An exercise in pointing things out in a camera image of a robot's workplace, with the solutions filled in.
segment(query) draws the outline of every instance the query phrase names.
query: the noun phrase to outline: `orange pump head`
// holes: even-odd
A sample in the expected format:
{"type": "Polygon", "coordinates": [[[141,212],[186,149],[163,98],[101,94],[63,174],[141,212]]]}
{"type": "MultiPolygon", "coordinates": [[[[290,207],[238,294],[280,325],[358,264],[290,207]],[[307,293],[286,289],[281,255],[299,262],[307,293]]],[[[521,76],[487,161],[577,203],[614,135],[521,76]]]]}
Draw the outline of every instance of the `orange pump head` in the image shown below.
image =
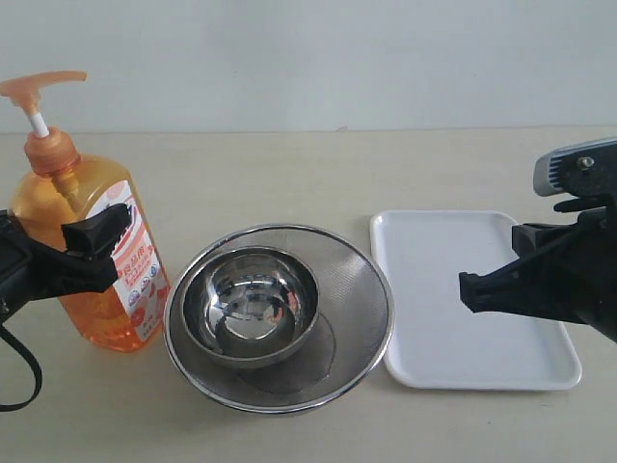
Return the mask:
{"type": "Polygon", "coordinates": [[[70,137],[56,127],[48,127],[39,111],[41,87],[69,81],[86,80],[86,72],[60,70],[26,75],[0,82],[0,95],[20,106],[32,125],[24,147],[35,173],[46,176],[63,170],[79,159],[70,137]]]}

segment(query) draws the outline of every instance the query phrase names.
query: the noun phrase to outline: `white tray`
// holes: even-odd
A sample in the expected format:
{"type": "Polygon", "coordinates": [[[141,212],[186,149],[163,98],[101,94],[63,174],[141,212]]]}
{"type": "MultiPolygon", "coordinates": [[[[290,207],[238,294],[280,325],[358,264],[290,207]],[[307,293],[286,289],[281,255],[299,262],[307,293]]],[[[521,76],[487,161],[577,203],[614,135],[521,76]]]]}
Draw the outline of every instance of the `white tray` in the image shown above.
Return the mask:
{"type": "Polygon", "coordinates": [[[391,210],[371,219],[373,257],[392,288],[395,321],[385,362],[423,389],[557,391],[582,368],[561,322],[472,313],[459,272],[484,275],[517,256],[516,222],[493,211],[391,210]]]}

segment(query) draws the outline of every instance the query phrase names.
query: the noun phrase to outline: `stainless steel bowl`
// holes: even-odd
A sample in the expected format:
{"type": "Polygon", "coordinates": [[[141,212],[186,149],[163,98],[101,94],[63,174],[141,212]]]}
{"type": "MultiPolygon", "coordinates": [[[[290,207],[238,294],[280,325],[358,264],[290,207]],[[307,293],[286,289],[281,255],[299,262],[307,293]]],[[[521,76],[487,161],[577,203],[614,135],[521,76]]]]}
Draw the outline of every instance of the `stainless steel bowl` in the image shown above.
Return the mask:
{"type": "Polygon", "coordinates": [[[297,258],[234,249],[201,265],[181,302],[187,332],[216,363],[263,368],[296,352],[317,320],[317,285],[297,258]]]}
{"type": "Polygon", "coordinates": [[[316,227],[265,225],[224,237],[185,267],[167,300],[163,333],[175,367],[202,394],[237,410],[287,414],[323,406],[358,385],[382,359],[393,316],[386,277],[347,240],[316,227]],[[186,329],[184,295],[205,264],[251,247],[304,264],[318,290],[317,320],[287,359],[258,369],[225,368],[186,329]]]}

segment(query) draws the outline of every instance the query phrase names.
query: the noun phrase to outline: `screw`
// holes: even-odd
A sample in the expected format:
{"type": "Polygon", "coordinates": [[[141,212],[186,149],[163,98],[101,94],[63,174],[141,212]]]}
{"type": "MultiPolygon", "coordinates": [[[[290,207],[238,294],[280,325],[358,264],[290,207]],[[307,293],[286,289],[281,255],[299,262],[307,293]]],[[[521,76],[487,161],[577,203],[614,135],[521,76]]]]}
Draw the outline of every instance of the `screw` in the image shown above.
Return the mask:
{"type": "Polygon", "coordinates": [[[593,157],[585,156],[578,159],[577,165],[579,169],[586,171],[587,169],[591,169],[595,162],[593,157]]]}

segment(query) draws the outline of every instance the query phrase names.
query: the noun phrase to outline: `mesh strainer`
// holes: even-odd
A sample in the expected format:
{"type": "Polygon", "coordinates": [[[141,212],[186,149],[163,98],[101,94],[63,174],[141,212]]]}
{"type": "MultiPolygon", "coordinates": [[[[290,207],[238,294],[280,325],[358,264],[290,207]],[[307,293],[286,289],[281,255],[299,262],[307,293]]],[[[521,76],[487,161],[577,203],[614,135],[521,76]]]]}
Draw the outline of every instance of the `mesh strainer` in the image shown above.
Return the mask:
{"type": "Polygon", "coordinates": [[[165,343],[177,369],[208,397],[238,410],[282,414],[312,409],[356,386],[381,360],[393,308],[389,285],[360,250],[335,234],[301,225],[266,225],[226,236],[182,272],[167,302],[165,343]],[[213,363],[187,334],[180,300],[200,265],[238,247],[268,246],[301,259],[319,288],[319,317],[302,348],[266,368],[213,363]]]}

